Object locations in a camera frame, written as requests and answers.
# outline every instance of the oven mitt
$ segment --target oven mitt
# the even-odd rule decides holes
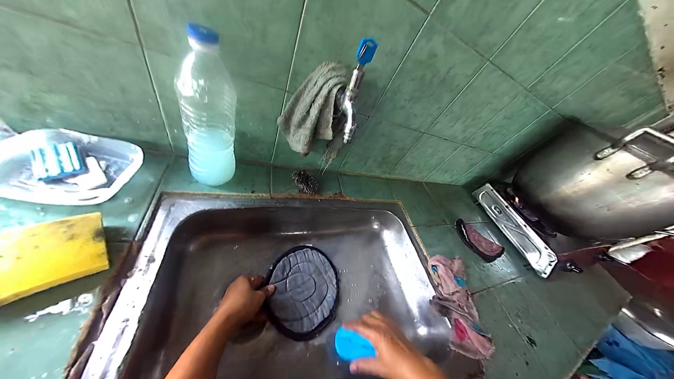
[[[466,268],[461,258],[434,256],[428,261],[428,268],[439,290],[431,305],[452,325],[450,347],[471,358],[489,359],[494,354],[494,344],[480,326],[466,288]]]
[[[487,263],[492,263],[503,255],[505,250],[503,246],[481,235],[470,224],[466,224],[462,218],[456,220],[456,232],[461,237],[461,241],[468,246],[468,249]]]
[[[316,337],[334,319],[337,271],[320,250],[297,246],[283,254],[267,274],[276,287],[267,299],[270,322],[295,341]]]

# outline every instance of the blue sponge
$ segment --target blue sponge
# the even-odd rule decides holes
[[[340,358],[351,362],[360,358],[374,358],[377,353],[370,341],[360,334],[339,328],[335,334],[335,349]]]

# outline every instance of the green tile wall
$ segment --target green tile wall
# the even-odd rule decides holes
[[[324,143],[300,157],[276,118],[319,63],[351,66],[362,36],[379,50],[331,170],[475,184],[568,120],[666,113],[637,0],[0,0],[0,118],[185,154],[187,22],[220,32],[247,161],[321,167]]]

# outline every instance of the stainless steel pot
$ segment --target stainless steel pot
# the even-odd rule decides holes
[[[570,130],[522,165],[516,194],[566,235],[619,239],[669,227],[674,138],[663,132],[672,121],[618,140],[589,127]]]

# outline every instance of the stainless steel sink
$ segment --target stainless steel sink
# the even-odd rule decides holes
[[[450,325],[429,306],[427,257],[397,202],[165,194],[84,378],[163,378],[240,274],[265,275],[287,249],[313,245],[340,271],[336,319],[294,342],[267,324],[230,343],[219,378],[343,378],[334,353],[345,321],[379,309],[453,378],[480,372],[450,351]]]

